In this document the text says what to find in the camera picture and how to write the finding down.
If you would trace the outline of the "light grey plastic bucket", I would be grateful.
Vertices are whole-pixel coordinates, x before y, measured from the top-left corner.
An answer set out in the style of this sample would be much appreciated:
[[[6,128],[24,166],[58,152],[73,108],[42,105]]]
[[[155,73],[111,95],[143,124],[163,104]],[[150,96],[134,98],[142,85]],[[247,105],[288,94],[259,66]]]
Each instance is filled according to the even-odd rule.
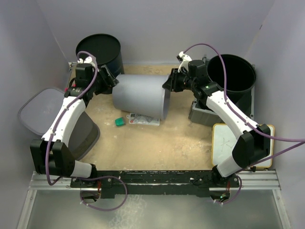
[[[168,75],[120,74],[112,89],[116,109],[165,120],[171,92],[162,88]]]

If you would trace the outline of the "dark blue cylindrical bin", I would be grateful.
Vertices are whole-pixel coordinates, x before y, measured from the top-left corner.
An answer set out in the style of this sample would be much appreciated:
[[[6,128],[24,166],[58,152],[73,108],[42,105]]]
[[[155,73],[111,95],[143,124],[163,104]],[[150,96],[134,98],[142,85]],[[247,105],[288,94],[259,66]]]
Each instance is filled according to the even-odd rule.
[[[78,43],[75,53],[78,54],[79,51],[92,54],[96,57],[98,66],[107,65],[115,77],[124,74],[121,44],[114,36],[105,33],[90,35]]]

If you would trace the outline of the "black cylindrical bin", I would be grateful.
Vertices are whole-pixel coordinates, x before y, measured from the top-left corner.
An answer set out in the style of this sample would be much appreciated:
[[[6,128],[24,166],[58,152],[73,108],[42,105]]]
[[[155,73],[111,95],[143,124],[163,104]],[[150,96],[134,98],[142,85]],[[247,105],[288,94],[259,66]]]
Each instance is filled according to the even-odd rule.
[[[256,72],[247,60],[231,54],[223,54],[227,78],[228,98],[247,116],[251,115],[251,90],[255,85]],[[221,60],[213,57],[207,64],[207,72],[211,81],[224,87],[224,72]]]

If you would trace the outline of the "grey ribbed laundry basket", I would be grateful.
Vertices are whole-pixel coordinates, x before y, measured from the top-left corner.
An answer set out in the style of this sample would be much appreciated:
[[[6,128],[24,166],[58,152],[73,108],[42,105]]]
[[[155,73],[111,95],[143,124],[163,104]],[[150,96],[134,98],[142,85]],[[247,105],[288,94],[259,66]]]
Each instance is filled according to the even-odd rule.
[[[64,92],[57,88],[46,88],[38,92],[19,110],[20,122],[41,138],[60,111],[63,99]],[[72,131],[68,148],[76,160],[81,160],[99,137],[98,126],[83,112]]]

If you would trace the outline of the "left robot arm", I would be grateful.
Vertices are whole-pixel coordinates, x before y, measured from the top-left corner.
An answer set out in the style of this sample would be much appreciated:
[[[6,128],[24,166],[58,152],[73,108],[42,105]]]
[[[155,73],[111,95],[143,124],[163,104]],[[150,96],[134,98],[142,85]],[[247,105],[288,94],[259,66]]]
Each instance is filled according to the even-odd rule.
[[[93,96],[110,90],[119,81],[106,65],[94,67],[92,63],[79,63],[75,71],[76,77],[64,93],[59,113],[42,138],[31,142],[30,152],[37,173],[48,177],[79,177],[87,187],[93,187],[98,182],[96,166],[75,159],[68,144]]]

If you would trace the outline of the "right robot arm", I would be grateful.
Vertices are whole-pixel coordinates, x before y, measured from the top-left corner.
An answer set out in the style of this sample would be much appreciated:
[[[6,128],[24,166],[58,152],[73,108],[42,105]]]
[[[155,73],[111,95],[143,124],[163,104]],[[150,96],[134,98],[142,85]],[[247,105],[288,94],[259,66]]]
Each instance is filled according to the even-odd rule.
[[[187,61],[184,70],[173,68],[168,80],[162,85],[172,92],[190,90],[195,98],[214,111],[231,129],[237,142],[231,155],[212,168],[212,182],[224,186],[229,177],[270,154],[270,128],[259,125],[246,116],[227,97],[224,89],[209,80],[202,60]]]

